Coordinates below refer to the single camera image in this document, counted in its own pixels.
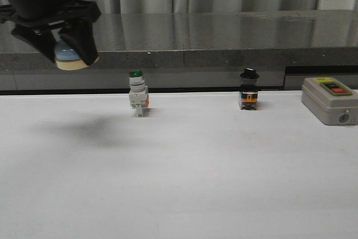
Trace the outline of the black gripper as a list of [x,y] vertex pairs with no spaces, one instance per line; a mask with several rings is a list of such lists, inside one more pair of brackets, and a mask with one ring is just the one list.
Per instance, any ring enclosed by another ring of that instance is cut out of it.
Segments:
[[29,44],[55,63],[56,39],[51,31],[36,34],[31,28],[57,21],[73,22],[60,30],[60,37],[74,49],[86,65],[98,58],[92,24],[101,12],[96,2],[84,0],[8,0],[1,5],[1,23],[12,21],[16,25],[12,36]]

